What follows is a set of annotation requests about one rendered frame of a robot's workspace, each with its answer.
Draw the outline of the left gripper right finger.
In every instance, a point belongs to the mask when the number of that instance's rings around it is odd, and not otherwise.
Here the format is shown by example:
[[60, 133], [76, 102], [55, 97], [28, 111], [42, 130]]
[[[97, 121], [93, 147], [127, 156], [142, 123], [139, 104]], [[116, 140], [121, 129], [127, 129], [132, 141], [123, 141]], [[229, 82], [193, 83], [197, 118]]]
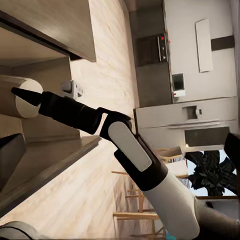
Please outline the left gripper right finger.
[[228, 133], [224, 151], [240, 173], [240, 135]]

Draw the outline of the pillar candle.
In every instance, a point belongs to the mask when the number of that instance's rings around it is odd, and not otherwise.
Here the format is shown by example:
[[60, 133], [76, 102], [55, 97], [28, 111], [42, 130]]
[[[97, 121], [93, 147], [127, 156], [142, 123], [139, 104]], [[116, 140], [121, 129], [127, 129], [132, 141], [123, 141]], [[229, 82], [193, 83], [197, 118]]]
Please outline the pillar candle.
[[12, 93], [13, 88], [43, 93], [43, 87], [38, 81], [20, 76], [0, 74], [0, 115], [24, 120], [35, 118], [39, 114], [41, 103], [34, 106]]

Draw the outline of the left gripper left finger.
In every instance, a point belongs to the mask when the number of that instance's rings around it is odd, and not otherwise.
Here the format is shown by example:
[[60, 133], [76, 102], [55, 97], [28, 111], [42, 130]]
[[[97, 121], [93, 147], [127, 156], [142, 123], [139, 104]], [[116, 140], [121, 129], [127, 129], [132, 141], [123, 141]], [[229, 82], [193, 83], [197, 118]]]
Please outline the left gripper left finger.
[[0, 138], [0, 193], [26, 153], [22, 133]]

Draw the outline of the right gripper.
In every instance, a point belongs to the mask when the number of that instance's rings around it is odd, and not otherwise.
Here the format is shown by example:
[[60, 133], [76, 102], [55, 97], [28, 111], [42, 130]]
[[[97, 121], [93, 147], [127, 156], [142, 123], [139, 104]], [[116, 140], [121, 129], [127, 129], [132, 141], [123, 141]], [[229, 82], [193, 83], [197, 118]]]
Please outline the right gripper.
[[41, 94], [13, 87], [11, 92], [33, 106], [37, 107], [41, 104], [38, 114], [52, 117], [54, 120], [74, 128], [77, 128], [80, 112], [87, 106], [77, 100], [59, 96], [49, 91], [43, 91]]

